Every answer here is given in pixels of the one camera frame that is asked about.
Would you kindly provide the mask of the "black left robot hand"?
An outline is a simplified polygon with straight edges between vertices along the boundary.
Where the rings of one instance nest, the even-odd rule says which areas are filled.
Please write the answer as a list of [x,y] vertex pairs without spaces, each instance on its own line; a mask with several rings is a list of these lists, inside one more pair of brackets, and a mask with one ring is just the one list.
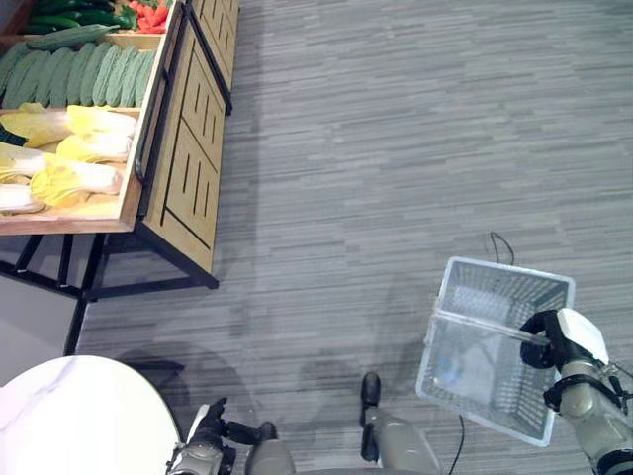
[[259,429],[242,423],[225,421],[223,414],[227,398],[199,408],[187,442],[220,448],[225,440],[254,446],[259,440]]

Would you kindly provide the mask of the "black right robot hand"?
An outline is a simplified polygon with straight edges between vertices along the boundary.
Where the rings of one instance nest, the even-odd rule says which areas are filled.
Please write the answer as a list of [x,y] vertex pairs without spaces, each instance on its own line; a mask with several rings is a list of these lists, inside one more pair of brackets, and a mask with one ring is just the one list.
[[585,361],[598,367],[609,364],[601,331],[588,318],[573,309],[538,312],[520,330],[548,339],[544,346],[531,342],[521,344],[521,360],[533,368],[556,367],[561,370],[564,365],[574,361]]

